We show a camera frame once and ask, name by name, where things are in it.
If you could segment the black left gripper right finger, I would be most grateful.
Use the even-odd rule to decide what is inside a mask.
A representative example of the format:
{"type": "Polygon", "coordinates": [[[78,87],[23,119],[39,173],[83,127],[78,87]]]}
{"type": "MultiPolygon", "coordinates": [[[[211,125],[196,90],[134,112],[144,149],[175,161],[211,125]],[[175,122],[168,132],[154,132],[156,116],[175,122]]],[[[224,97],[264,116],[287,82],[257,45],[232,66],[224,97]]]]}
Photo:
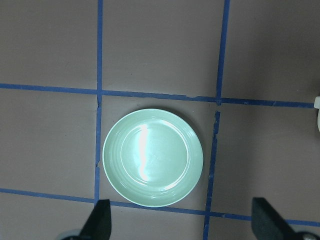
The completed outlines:
{"type": "Polygon", "coordinates": [[[263,197],[252,198],[251,229],[257,240],[303,240],[306,234],[294,231],[263,197]]]}

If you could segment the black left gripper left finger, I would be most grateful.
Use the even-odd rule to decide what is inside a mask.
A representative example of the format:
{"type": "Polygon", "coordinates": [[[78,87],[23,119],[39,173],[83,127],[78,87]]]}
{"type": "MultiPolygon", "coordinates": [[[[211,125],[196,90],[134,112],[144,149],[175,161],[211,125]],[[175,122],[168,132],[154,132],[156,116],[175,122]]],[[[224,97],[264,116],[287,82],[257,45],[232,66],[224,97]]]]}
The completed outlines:
{"type": "Polygon", "coordinates": [[[111,205],[110,200],[99,200],[82,230],[81,240],[109,240],[111,237],[111,205]]]}

